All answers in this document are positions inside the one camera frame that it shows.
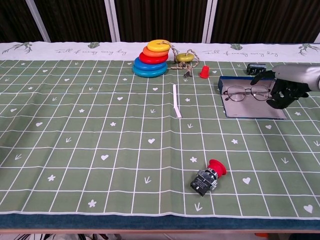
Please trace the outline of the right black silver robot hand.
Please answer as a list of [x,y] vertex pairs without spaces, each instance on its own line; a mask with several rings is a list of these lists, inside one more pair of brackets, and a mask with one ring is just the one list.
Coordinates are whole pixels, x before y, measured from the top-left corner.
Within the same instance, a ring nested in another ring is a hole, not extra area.
[[320,90],[320,67],[311,64],[280,64],[271,70],[256,75],[251,81],[255,85],[264,79],[275,79],[266,102],[274,109],[285,109],[299,98],[307,98],[308,92]]

